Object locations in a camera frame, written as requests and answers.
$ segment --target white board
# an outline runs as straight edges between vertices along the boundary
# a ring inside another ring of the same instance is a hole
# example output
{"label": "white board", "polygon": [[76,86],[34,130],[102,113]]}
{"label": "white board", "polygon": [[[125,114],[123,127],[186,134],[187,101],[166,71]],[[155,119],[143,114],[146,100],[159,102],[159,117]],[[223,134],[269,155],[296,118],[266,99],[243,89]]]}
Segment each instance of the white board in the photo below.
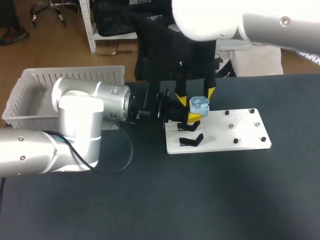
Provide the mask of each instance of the white board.
{"label": "white board", "polygon": [[[169,121],[165,124],[168,154],[269,149],[271,141],[259,111],[254,109],[254,113],[250,113],[250,110],[229,110],[229,115],[225,114],[225,110],[210,111],[194,132],[178,131],[177,122]],[[204,139],[199,146],[180,145],[179,138],[195,140],[201,133]]]}

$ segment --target wooden floor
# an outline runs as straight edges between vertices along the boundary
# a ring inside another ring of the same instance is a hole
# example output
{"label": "wooden floor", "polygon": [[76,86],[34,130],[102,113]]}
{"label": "wooden floor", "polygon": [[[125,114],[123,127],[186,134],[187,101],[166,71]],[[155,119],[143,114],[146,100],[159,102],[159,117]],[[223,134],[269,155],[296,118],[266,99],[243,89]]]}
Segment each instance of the wooden floor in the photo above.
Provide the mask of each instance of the wooden floor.
{"label": "wooden floor", "polygon": [[[30,33],[26,40],[10,46],[0,46],[0,113],[18,78],[27,68],[125,66],[125,80],[135,81],[134,68],[137,53],[114,56],[91,54],[81,14],[62,9],[67,27],[61,26],[50,11],[37,19],[37,28],[31,26],[29,9],[39,0],[15,0],[17,14],[22,25]],[[285,74],[320,73],[320,67],[296,55],[283,53],[282,65]]]}

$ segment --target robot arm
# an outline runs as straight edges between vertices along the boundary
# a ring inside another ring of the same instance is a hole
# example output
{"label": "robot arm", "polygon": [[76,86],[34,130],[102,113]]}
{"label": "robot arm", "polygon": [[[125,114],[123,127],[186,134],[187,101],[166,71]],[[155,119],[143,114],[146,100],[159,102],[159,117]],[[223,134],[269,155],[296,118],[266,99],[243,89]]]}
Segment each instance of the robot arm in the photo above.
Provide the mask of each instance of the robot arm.
{"label": "robot arm", "polygon": [[[130,89],[123,85],[60,78],[52,91],[61,133],[91,166],[98,163],[103,119],[124,121]],[[0,129],[0,176],[87,171],[59,137],[23,129]]]}
{"label": "robot arm", "polygon": [[179,29],[190,39],[245,40],[320,53],[320,1],[172,0]]}

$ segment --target white cloth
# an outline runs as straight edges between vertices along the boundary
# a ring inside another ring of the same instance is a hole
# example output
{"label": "white cloth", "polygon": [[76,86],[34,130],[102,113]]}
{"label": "white cloth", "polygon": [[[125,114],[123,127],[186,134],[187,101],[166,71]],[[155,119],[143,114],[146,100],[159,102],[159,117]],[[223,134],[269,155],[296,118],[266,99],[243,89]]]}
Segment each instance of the white cloth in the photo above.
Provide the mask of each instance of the white cloth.
{"label": "white cloth", "polygon": [[216,51],[225,64],[231,60],[237,77],[255,77],[268,75],[282,75],[281,49],[269,45],[251,45],[247,50]]}

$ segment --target black cable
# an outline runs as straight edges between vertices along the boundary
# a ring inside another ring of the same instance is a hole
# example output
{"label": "black cable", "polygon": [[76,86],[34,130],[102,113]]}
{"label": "black cable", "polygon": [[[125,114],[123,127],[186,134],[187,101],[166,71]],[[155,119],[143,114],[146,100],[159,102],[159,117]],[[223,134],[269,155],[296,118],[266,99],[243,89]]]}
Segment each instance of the black cable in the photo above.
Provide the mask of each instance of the black cable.
{"label": "black cable", "polygon": [[4,198],[5,182],[6,182],[6,178],[3,177],[1,179],[1,185],[0,185],[0,217],[1,217],[1,210],[2,210],[2,200]]}
{"label": "black cable", "polygon": [[101,175],[113,175],[113,174],[117,174],[117,173],[120,173],[121,171],[123,171],[131,162],[132,160],[132,157],[134,155],[134,145],[130,139],[130,137],[128,136],[128,134],[126,133],[126,131],[124,131],[118,124],[117,126],[124,132],[124,134],[126,135],[128,141],[129,141],[129,144],[130,144],[130,157],[129,157],[129,160],[128,162],[124,165],[124,167],[122,167],[121,169],[119,170],[116,170],[116,171],[112,171],[112,172],[104,172],[104,171],[99,171],[97,169],[95,169],[94,167],[90,166],[81,156],[80,154],[77,152],[77,150],[75,150],[75,148],[72,146],[72,144],[69,142],[68,139],[66,139],[61,133],[59,132],[55,132],[55,131],[43,131],[44,133],[46,134],[49,134],[49,135],[55,135],[55,136],[58,136],[59,138],[61,138],[65,144],[67,144],[69,146],[69,148],[73,151],[73,153],[78,157],[78,159],[85,165],[87,166],[89,169],[91,169],[93,172],[97,173],[97,174],[101,174]]}

